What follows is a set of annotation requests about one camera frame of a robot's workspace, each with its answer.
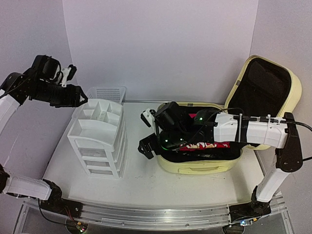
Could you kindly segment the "red t-shirt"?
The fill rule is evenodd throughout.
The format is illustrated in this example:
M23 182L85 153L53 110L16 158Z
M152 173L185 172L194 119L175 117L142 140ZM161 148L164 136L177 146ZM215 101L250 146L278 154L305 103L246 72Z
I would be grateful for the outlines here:
M230 142L199 142L196 144L188 144L183 147L180 147L180 151L196 151L196 150L206 150L206 149L214 149L214 148L230 148Z

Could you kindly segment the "white plastic drawer organizer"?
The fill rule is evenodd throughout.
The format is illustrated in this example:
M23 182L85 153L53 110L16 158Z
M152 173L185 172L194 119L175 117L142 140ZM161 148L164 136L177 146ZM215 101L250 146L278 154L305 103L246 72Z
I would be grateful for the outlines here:
M92 98L72 119L67 137L86 174L122 178L128 147L123 106Z

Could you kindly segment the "white perforated plastic basket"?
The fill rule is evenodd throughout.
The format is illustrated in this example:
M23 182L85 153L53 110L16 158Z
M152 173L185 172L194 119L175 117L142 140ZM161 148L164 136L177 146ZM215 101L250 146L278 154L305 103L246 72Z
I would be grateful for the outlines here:
M86 95L92 99L105 99L121 104L125 98L126 87L124 86L95 86L91 87Z

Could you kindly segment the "pale yellow hard-shell suitcase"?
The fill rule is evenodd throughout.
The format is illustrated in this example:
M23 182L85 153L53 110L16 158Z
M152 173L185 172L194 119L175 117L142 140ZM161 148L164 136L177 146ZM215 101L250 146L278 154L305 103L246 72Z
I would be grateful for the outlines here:
M303 164L293 110L302 85L290 69L260 56L247 59L223 109L165 104L155 116L159 154L168 162L224 171L245 146L273 147L274 165L293 173Z

